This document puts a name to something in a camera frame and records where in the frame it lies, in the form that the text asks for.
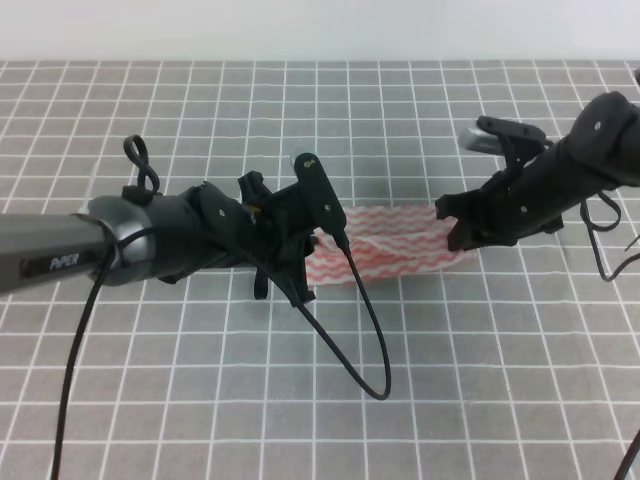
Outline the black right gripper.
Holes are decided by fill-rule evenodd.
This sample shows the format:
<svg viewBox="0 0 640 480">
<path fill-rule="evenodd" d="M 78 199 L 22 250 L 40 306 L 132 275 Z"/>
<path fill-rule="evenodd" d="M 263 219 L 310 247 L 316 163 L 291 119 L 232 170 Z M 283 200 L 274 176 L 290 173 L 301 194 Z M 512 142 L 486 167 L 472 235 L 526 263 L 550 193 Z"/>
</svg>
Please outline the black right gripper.
<svg viewBox="0 0 640 480">
<path fill-rule="evenodd" d="M 564 227 L 561 211 L 549 183 L 521 175 L 506 182 L 495 174 L 482 187 L 445 194 L 435 202 L 439 220 L 453 218 L 447 235 L 449 251 L 471 251 L 489 246 L 514 246 L 538 233 L 553 234 Z"/>
</svg>

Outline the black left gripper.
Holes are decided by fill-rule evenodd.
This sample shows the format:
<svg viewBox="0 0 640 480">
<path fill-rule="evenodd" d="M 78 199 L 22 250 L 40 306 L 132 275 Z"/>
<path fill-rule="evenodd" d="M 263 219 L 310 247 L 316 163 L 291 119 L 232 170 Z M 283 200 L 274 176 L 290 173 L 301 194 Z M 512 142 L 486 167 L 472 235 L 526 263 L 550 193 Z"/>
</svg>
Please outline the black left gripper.
<svg viewBox="0 0 640 480">
<path fill-rule="evenodd" d="M 274 278 L 292 305 L 314 300 L 306 273 L 306 258 L 314 250 L 314 224 L 301 185 L 296 182 L 272 192 L 256 171 L 238 183 L 241 201 L 210 182 L 199 186 L 199 214 L 213 243 L 207 266 L 254 266 L 257 299 L 266 297 L 268 281 Z"/>
</svg>

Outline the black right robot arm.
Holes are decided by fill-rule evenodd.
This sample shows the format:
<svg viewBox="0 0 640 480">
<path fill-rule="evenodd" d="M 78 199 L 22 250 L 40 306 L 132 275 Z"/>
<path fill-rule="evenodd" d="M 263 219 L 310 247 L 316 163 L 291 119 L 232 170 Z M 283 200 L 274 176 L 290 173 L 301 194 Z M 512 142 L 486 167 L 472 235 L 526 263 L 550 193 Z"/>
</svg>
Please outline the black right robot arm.
<svg viewBox="0 0 640 480">
<path fill-rule="evenodd" d="M 556 142 L 534 125 L 480 116 L 458 145 L 501 156 L 505 167 L 479 188 L 436 201 L 437 218 L 456 221 L 447 236 L 452 252 L 552 234 L 582 201 L 639 184 L 639 108 L 617 91 L 591 100 Z"/>
</svg>

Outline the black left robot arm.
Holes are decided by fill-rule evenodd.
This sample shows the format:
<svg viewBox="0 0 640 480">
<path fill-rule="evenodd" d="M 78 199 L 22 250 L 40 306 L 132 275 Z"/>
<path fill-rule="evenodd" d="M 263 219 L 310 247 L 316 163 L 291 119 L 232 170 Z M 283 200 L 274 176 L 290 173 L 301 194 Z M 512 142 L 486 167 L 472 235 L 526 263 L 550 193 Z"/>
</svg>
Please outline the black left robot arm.
<svg viewBox="0 0 640 480">
<path fill-rule="evenodd" d="M 315 297 L 305 268 L 311 231 L 286 236 L 290 218 L 242 204 L 209 182 L 169 196 L 126 186 L 119 196 L 94 198 L 84 213 L 4 214 L 1 292 L 101 270 L 105 285 L 122 286 L 253 266 L 256 298 L 273 282 L 292 304 L 307 303 Z"/>
</svg>

